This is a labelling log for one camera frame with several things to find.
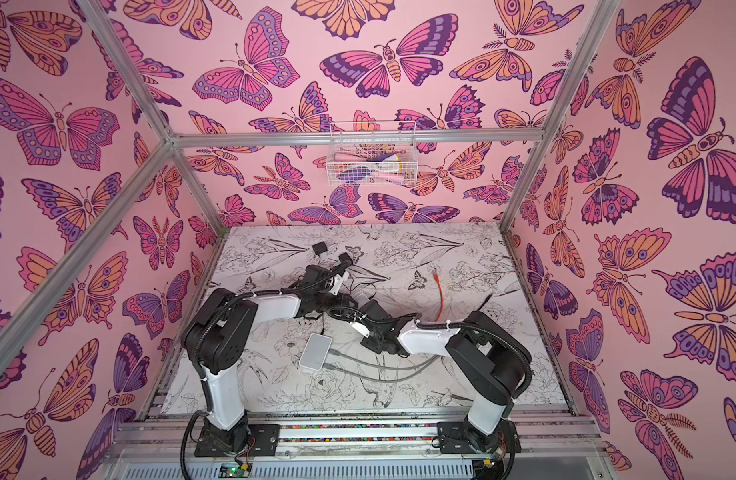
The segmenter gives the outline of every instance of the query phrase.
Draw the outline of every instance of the pink butterfly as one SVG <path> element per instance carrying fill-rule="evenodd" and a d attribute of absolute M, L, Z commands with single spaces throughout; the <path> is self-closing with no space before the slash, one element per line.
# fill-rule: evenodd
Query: pink butterfly
<path fill-rule="evenodd" d="M 301 94 L 298 117 L 289 115 L 290 118 L 257 118 L 249 121 L 248 125 L 267 134 L 342 131 L 341 128 L 331 123 L 333 120 L 327 111 L 328 103 L 326 103 L 325 97 L 320 92 L 320 87 L 317 86 L 317 82 L 312 82 L 306 86 Z M 296 150 L 296 155 L 301 158 L 301 151 L 306 148 L 306 145 L 291 145 L 291 147 Z"/>
<path fill-rule="evenodd" d="M 442 104 L 440 104 L 440 116 L 435 115 L 427 108 L 430 117 L 415 110 L 398 110 L 395 120 L 400 122 L 401 130 L 412 130 L 414 126 L 419 130 L 438 130 L 444 128 L 480 128 L 481 108 L 486 104 L 475 96 L 477 90 L 471 89 L 468 85 L 464 85 L 451 97 L 446 108 L 446 114 L 442 116 Z M 416 144 L 416 148 L 423 154 L 428 154 L 437 148 L 436 143 Z"/>
<path fill-rule="evenodd" d="M 194 230 L 194 240 L 200 248 L 205 248 L 208 244 L 213 245 L 216 243 L 216 232 L 214 232 L 213 227 L 210 226 L 210 223 L 206 221 L 205 217 L 190 216 L 189 225 Z"/>
<path fill-rule="evenodd" d="M 363 214 L 363 211 L 357 206 L 359 199 L 360 194 L 357 193 L 356 185 L 336 187 L 327 204 L 323 198 L 324 202 L 319 206 L 305 206 L 296 209 L 288 214 L 288 218 L 293 222 L 299 221 L 306 224 L 340 225 L 340 216 L 354 218 Z"/>
<path fill-rule="evenodd" d="M 296 194 L 301 193 L 302 190 L 310 189 L 310 185 L 301 179 L 304 174 L 301 173 L 301 170 L 292 167 L 290 160 L 285 155 L 275 155 L 274 167 L 280 178 L 277 178 L 275 172 L 266 165 L 262 166 L 262 168 L 267 171 L 271 178 L 254 175 L 254 178 L 259 182 L 274 182 L 273 184 L 251 185 L 243 188 L 243 190 L 252 195 L 266 195 L 274 199 L 285 197 L 286 200 L 296 201 L 299 199 L 299 196 Z"/>
<path fill-rule="evenodd" d="M 622 215 L 631 212 L 638 204 L 640 197 L 627 187 L 614 184 L 606 184 L 606 170 L 610 173 L 608 166 L 613 168 L 617 162 L 611 165 L 611 159 L 616 153 L 620 130 L 609 129 L 605 136 L 595 137 L 589 146 L 589 153 L 584 154 L 573 168 L 573 180 L 577 184 L 592 182 L 584 188 L 585 194 L 592 195 L 582 206 L 582 220 L 586 224 L 599 224 L 603 218 L 616 225 Z"/>
<path fill-rule="evenodd" d="M 36 98 L 2 78 L 0 126 L 18 132 L 30 165 L 56 165 L 62 150 L 69 148 L 75 164 L 90 170 L 102 168 L 101 147 L 112 144 L 113 133 L 120 129 L 114 113 L 103 108 L 80 108 L 66 118 L 61 111 L 51 115 Z"/>
<path fill-rule="evenodd" d="M 243 206 L 243 199 L 238 194 L 227 197 L 224 201 L 224 208 L 225 210 L 222 210 L 219 207 L 219 218 L 221 218 L 221 223 L 227 228 L 242 226 L 247 222 L 254 221 L 254 218 L 256 218 L 256 214 L 250 208 Z"/>
<path fill-rule="evenodd" d="M 382 47 L 381 55 L 365 50 L 337 53 L 323 60 L 320 70 L 334 82 L 348 88 L 362 78 L 363 81 L 355 89 L 360 98 L 368 98 L 373 94 L 386 97 L 390 94 L 390 76 L 392 80 L 399 82 L 400 70 L 417 87 L 430 75 L 440 73 L 440 60 L 413 55 L 442 56 L 448 53 L 458 29 L 459 18 L 456 15 L 440 15 L 414 28 L 400 40 L 396 50 L 390 47 L 390 43 L 395 41 L 392 39 L 386 45 L 374 47 Z"/>
<path fill-rule="evenodd" d="M 179 237 L 184 231 L 184 222 L 176 222 L 171 229 L 168 229 L 170 220 L 166 217 L 165 224 L 162 229 L 158 223 L 156 216 L 152 217 L 152 226 L 143 221 L 140 217 L 133 217 L 133 226 L 136 233 L 142 238 L 142 253 L 149 255 L 149 265 L 152 270 L 157 270 L 158 265 L 168 264 L 168 268 L 173 267 L 176 257 L 174 254 L 178 252 Z"/>
<path fill-rule="evenodd" d="M 125 30 L 125 26 L 116 20 L 111 20 L 111 22 L 112 26 L 114 27 L 115 33 L 118 34 L 120 41 L 123 43 L 123 46 L 125 46 L 125 51 L 128 53 L 128 56 L 131 57 L 131 60 L 133 60 L 133 63 L 136 65 L 136 69 L 138 70 L 138 72 L 142 75 L 142 80 L 144 80 L 144 82 L 146 83 L 147 90 L 149 90 L 149 93 L 152 95 L 152 98 L 154 98 L 154 101 L 160 104 L 168 104 L 175 107 L 181 107 L 181 102 L 171 97 L 171 95 L 163 92 L 162 90 L 159 90 L 152 86 L 158 84 L 158 81 L 152 77 L 181 78 L 184 76 L 184 74 L 178 70 L 174 70 L 173 68 L 165 64 L 162 64 L 161 62 L 158 62 L 157 60 L 144 58 L 142 50 L 134 43 L 131 36 L 128 35 L 128 32 Z M 104 47 L 98 41 L 98 38 L 96 38 L 95 34 L 93 37 L 96 40 L 96 45 L 98 45 L 98 49 L 102 52 L 102 55 L 104 55 L 104 61 L 107 63 L 107 67 L 111 70 L 111 72 L 107 76 L 107 100 L 115 100 L 118 95 L 120 95 L 120 92 L 123 89 L 125 89 L 125 96 L 129 96 L 131 92 L 128 90 L 128 87 L 125 86 L 125 82 L 123 82 L 123 78 L 120 76 L 118 68 L 114 66 L 112 59 L 107 54 L 106 50 L 104 50 Z M 138 120 L 142 116 L 142 109 L 138 106 L 138 103 L 136 103 L 136 100 L 133 98 L 131 99 L 131 111 L 133 114 L 133 121 L 137 124 Z"/>
<path fill-rule="evenodd" d="M 238 66 L 216 68 L 198 78 L 192 90 L 202 99 L 217 98 L 228 104 L 241 100 L 261 111 L 272 101 L 272 92 L 265 85 L 272 82 L 278 87 L 288 87 L 299 78 L 288 62 L 285 50 L 288 39 L 283 34 L 283 15 L 264 7 L 248 23 L 245 30 L 243 53 Z"/>
<path fill-rule="evenodd" d="M 502 178 L 493 178 L 494 185 L 470 188 L 464 192 L 464 198 L 474 198 L 475 202 L 485 200 L 487 204 L 504 205 L 509 201 L 509 193 L 515 189 L 517 178 L 522 172 L 520 155 L 509 157 L 502 166 Z"/>
<path fill-rule="evenodd" d="M 28 246 L 22 248 L 22 255 L 16 261 L 22 267 L 18 274 L 24 280 L 24 288 L 30 292 L 34 292 L 45 282 L 50 271 L 56 267 L 56 262 L 51 257 Z M 85 280 L 72 282 L 43 320 L 42 324 L 48 328 L 48 332 L 38 341 L 38 345 L 45 345 L 51 333 L 74 325 L 75 320 L 81 316 L 88 323 L 104 322 L 111 329 L 112 324 L 107 316 L 114 307 L 114 294 L 120 289 L 127 264 L 125 252 L 112 255 L 88 281 L 93 268 L 93 265 L 89 266 Z"/>

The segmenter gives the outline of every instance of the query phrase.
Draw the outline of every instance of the butterfly wallpaper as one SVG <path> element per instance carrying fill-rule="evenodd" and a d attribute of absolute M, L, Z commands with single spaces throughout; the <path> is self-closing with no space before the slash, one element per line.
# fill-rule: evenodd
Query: butterfly wallpaper
<path fill-rule="evenodd" d="M 622 2 L 511 230 L 620 478 L 736 478 L 735 55 L 736 2 Z"/>

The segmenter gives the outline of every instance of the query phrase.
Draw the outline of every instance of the orange butterfly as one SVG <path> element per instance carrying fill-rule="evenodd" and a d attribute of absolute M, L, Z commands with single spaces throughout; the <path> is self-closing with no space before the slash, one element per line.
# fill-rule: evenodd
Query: orange butterfly
<path fill-rule="evenodd" d="M 230 0 L 210 0 L 210 3 L 233 17 L 243 19 L 238 12 L 238 8 Z M 189 14 L 184 18 L 187 10 L 189 10 Z M 184 23 L 179 27 L 179 32 L 193 40 L 205 40 L 210 35 L 210 30 L 213 27 L 204 0 L 175 0 L 172 2 L 128 0 L 123 6 L 123 13 L 128 18 L 139 22 L 161 24 L 168 27 L 175 26 L 183 19 Z"/>
<path fill-rule="evenodd" d="M 617 58 L 613 61 L 613 68 L 622 74 L 604 80 L 595 87 L 584 103 L 584 107 L 588 107 L 596 98 L 599 98 L 603 108 L 613 107 L 614 120 L 627 127 L 640 127 L 640 99 L 629 74 L 635 81 L 642 83 L 643 75 L 637 67 L 642 66 L 656 55 L 656 52 L 649 54 L 646 52 L 674 32 L 698 8 L 700 3 L 701 0 L 678 0 L 665 3 L 651 15 L 650 19 L 647 15 L 642 14 L 633 20 L 632 24 L 624 23 L 624 9 L 622 8 L 616 19 L 616 43 L 623 53 L 632 58 Z"/>
<path fill-rule="evenodd" d="M 453 178 L 461 178 L 463 180 L 471 180 L 478 178 L 485 171 L 485 165 L 480 165 L 486 158 L 488 150 L 491 148 L 491 142 L 481 141 L 473 144 L 467 148 L 459 157 L 457 157 L 448 168 L 446 166 L 446 160 L 442 161 L 442 166 L 437 168 L 437 172 L 419 172 L 419 179 L 416 182 L 416 186 L 411 188 L 411 193 L 414 195 L 424 196 L 429 195 L 435 191 L 437 187 L 437 181 L 440 179 L 443 185 L 446 186 L 451 192 L 454 191 Z"/>
<path fill-rule="evenodd" d="M 520 113 L 526 114 L 528 120 L 523 119 L 520 115 L 512 110 L 506 108 L 500 108 L 494 113 L 493 118 L 496 120 L 496 124 L 500 128 L 526 128 L 526 127 L 541 127 L 544 124 L 544 120 L 547 117 L 547 111 L 542 110 L 533 117 L 527 111 L 521 111 Z M 512 141 L 503 141 L 502 145 L 509 145 Z"/>
<path fill-rule="evenodd" d="M 573 272 L 574 275 L 583 278 L 584 277 L 584 263 L 582 262 L 581 255 L 576 250 L 576 245 L 571 242 L 571 237 L 565 233 L 566 230 L 570 230 L 565 219 L 562 218 L 562 213 L 565 210 L 565 198 L 568 196 L 568 166 L 563 166 L 558 175 L 558 179 L 555 182 L 555 187 L 552 191 L 547 193 L 544 199 L 544 211 L 547 216 L 555 220 L 554 224 L 547 226 L 544 229 L 545 235 L 552 235 L 555 232 L 555 239 L 552 241 L 552 248 L 550 249 L 550 256 L 552 262 L 557 265 L 565 265 L 568 270 Z M 571 213 L 571 201 L 568 202 L 568 215 Z M 573 232 L 578 242 L 578 235 Z"/>
<path fill-rule="evenodd" d="M 567 13 L 560 15 L 552 11 L 546 2 L 533 5 L 533 0 L 495 0 L 496 9 L 504 25 L 513 35 L 540 35 L 554 32 L 564 27 L 584 10 L 584 5 L 577 5 Z M 496 36 L 503 39 L 483 45 L 484 49 L 497 48 L 502 45 L 517 52 L 533 50 L 536 44 L 525 38 L 507 38 L 507 33 L 498 24 L 493 24 Z M 522 80 L 522 90 L 531 89 L 533 73 L 528 63 L 517 53 L 508 48 L 500 48 L 494 52 L 479 55 L 472 60 L 460 64 L 450 72 L 453 78 L 482 82 L 492 76 L 496 80 Z"/>
<path fill-rule="evenodd" d="M 194 110 L 189 111 L 189 116 L 194 125 L 202 134 L 226 134 L 227 129 L 222 124 L 201 115 Z M 238 157 L 234 154 L 252 154 L 264 147 L 215 147 L 215 148 L 199 148 L 198 153 L 202 155 L 192 155 L 187 157 L 187 161 L 192 168 L 200 172 L 213 171 L 216 175 L 226 175 L 234 177 L 238 185 L 245 185 L 243 174 L 233 166 L 230 161 L 237 161 Z"/>
<path fill-rule="evenodd" d="M 24 428 L 13 428 L 0 432 L 1 479 L 13 480 L 24 464 L 28 443 L 25 429 L 27 433 L 34 435 L 33 441 L 41 454 L 56 456 L 56 434 L 47 421 L 70 422 L 83 416 L 91 408 L 96 397 L 96 385 L 91 383 L 91 380 L 97 358 L 98 340 L 92 339 L 80 348 L 64 369 L 56 381 L 56 386 L 51 390 L 42 412 L 38 411 L 37 407 L 40 404 L 40 389 L 46 382 L 45 380 L 38 388 L 38 399 L 33 408 L 19 417 L 10 413 L 0 415 L 23 418 L 26 421 Z M 55 371 L 56 369 L 51 369 L 48 376 Z"/>
<path fill-rule="evenodd" d="M 22 255 L 16 261 L 22 267 L 18 274 L 24 280 L 24 288 L 30 292 L 34 292 L 43 284 L 51 270 L 56 268 L 56 262 L 51 257 L 28 246 L 22 248 Z M 107 328 L 111 329 L 112 324 L 107 317 L 114 307 L 114 294 L 120 289 L 127 264 L 125 252 L 119 252 L 104 262 L 93 276 L 91 276 L 93 265 L 88 266 L 85 280 L 70 283 L 62 298 L 43 320 L 42 324 L 48 328 L 48 332 L 37 344 L 45 345 L 51 333 L 60 332 L 65 327 L 74 325 L 75 320 L 81 316 L 85 317 L 88 323 L 104 322 Z"/>
<path fill-rule="evenodd" d="M 347 40 L 359 37 L 365 22 L 386 20 L 395 0 L 296 0 L 291 9 L 303 17 L 327 17 L 323 20 L 326 32 Z"/>
<path fill-rule="evenodd" d="M 0 5 L 8 0 L 0 0 Z M 11 61 L 11 33 L 29 60 L 51 75 L 64 75 L 69 63 L 60 53 L 80 40 L 82 26 L 74 18 L 56 12 L 19 12 L 6 16 L 0 9 L 0 68 L 5 72 Z"/>
<path fill-rule="evenodd" d="M 560 164 L 565 160 L 565 152 L 573 150 L 578 147 L 584 141 L 584 134 L 578 130 L 565 131 L 567 128 L 573 127 L 573 125 L 565 126 L 565 118 L 560 125 L 560 129 L 555 134 L 555 138 L 552 140 L 552 148 L 549 153 L 557 150 L 555 154 L 555 163 Z"/>

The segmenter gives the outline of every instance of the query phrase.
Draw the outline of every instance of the white wire basket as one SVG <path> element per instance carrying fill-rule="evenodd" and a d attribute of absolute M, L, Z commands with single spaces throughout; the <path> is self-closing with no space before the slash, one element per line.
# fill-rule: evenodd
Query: white wire basket
<path fill-rule="evenodd" d="M 398 121 L 373 121 L 375 130 L 354 131 L 358 123 L 331 123 L 325 163 L 328 183 L 333 187 L 366 184 L 415 186 L 419 174 L 416 122 L 404 121 L 403 130 L 400 130 Z"/>

